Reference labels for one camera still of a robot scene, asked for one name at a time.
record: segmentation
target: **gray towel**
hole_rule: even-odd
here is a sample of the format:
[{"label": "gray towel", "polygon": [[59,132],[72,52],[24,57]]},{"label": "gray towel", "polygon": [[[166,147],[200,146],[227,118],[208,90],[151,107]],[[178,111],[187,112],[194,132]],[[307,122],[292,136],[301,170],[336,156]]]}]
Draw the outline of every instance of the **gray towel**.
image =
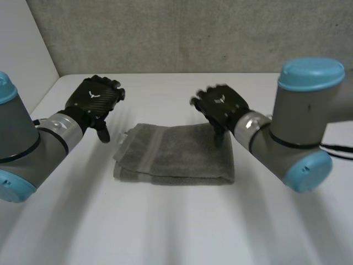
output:
[{"label": "gray towel", "polygon": [[210,124],[164,127],[138,124],[114,159],[114,177],[162,185],[222,185],[234,182],[231,136],[216,145]]}]

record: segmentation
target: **white table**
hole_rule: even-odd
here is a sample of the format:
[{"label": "white table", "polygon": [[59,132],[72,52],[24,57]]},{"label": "white table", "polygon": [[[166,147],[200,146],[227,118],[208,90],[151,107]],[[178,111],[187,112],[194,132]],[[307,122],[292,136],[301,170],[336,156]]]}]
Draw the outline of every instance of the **white table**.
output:
[{"label": "white table", "polygon": [[[60,78],[33,118],[62,109],[81,81]],[[106,75],[126,100],[109,114],[112,141],[95,131],[24,204],[0,202],[0,264],[353,264],[353,163],[334,159],[315,191],[296,194],[233,141],[236,181],[221,187],[165,187],[113,178],[119,134],[137,123],[206,122],[189,106],[198,89],[227,83],[249,105],[272,112],[276,74]],[[353,145],[350,123],[326,142]]]}]

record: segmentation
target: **gray concrete wall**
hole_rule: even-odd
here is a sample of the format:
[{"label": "gray concrete wall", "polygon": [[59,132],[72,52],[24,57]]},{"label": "gray concrete wall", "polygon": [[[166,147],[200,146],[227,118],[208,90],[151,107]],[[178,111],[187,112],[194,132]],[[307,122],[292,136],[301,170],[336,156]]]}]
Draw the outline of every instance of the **gray concrete wall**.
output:
[{"label": "gray concrete wall", "polygon": [[60,75],[353,68],[353,0],[27,0]]}]

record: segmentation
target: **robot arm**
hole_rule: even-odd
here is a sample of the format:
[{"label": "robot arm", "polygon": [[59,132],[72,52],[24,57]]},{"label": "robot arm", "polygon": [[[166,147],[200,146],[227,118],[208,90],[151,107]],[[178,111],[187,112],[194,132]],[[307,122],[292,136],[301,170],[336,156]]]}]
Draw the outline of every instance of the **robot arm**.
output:
[{"label": "robot arm", "polygon": [[102,142],[110,137],[105,118],[124,100],[119,82],[106,77],[85,79],[71,95],[65,109],[37,127],[24,107],[16,87],[0,72],[0,198],[27,200],[93,128]]},{"label": "robot arm", "polygon": [[236,140],[296,192],[316,188],[332,159],[320,148],[327,123],[353,120],[352,76],[331,59],[296,59],[284,64],[272,120],[251,110],[227,85],[199,92],[191,104]]}]

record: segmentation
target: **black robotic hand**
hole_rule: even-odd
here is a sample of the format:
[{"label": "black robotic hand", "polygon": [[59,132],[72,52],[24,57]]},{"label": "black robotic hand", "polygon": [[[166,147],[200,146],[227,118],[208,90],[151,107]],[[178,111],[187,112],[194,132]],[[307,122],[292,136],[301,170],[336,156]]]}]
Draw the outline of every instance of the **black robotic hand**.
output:
[{"label": "black robotic hand", "polygon": [[249,112],[248,103],[226,84],[209,87],[207,91],[198,91],[190,104],[202,112],[215,128],[216,135],[227,130],[234,131],[237,121]]},{"label": "black robotic hand", "polygon": [[125,90],[118,87],[118,81],[107,77],[95,75],[86,78],[68,99],[63,112],[76,116],[82,129],[93,128],[102,142],[109,142],[110,136],[104,120],[114,106],[125,99]]}]

